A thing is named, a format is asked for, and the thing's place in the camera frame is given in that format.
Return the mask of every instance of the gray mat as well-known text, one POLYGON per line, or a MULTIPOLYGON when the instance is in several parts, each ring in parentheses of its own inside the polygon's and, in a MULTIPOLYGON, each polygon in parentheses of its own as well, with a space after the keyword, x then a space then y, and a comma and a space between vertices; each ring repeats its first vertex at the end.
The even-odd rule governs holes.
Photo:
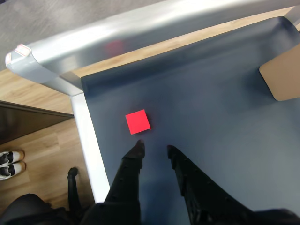
POLYGON ((110 183, 145 140, 144 224, 189 224, 167 144, 250 209, 300 214, 300 99, 276 101, 258 71, 299 42, 278 17, 82 78, 110 183), (130 135, 125 115, 141 109, 152 130, 130 135))
POLYGON ((86 24, 162 0, 10 0, 0 5, 0 71, 5 55, 86 24))

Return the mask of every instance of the white edge trim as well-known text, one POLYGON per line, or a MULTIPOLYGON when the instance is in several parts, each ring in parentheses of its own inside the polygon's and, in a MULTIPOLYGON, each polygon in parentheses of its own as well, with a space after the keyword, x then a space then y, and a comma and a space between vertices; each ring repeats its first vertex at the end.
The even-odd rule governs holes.
POLYGON ((75 121, 96 203, 104 202, 110 186, 84 94, 71 97, 75 121))

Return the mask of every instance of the black pants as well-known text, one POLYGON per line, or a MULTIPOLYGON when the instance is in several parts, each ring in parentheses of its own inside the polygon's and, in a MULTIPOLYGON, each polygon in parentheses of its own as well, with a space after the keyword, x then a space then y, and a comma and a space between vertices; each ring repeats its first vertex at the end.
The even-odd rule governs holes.
POLYGON ((68 221, 64 208, 54 210, 34 194, 23 195, 14 200, 0 217, 0 225, 58 225, 69 224, 68 221))

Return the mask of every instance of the dark blue platform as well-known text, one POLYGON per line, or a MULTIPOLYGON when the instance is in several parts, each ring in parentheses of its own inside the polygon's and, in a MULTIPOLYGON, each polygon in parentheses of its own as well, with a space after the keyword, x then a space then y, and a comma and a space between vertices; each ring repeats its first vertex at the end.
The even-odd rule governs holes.
POLYGON ((300 99, 276 101, 258 70, 299 42, 278 17, 82 78, 110 184, 145 141, 143 224, 189 224, 168 144, 250 209, 300 214, 300 99), (130 135, 125 115, 141 109, 152 130, 130 135))

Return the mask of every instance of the silver handrail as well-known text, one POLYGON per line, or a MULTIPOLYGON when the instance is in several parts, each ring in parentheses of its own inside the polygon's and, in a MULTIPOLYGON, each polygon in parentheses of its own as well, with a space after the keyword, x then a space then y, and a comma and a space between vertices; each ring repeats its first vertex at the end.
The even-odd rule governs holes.
POLYGON ((209 26, 299 4, 300 0, 167 0, 28 47, 40 65, 63 74, 209 26))

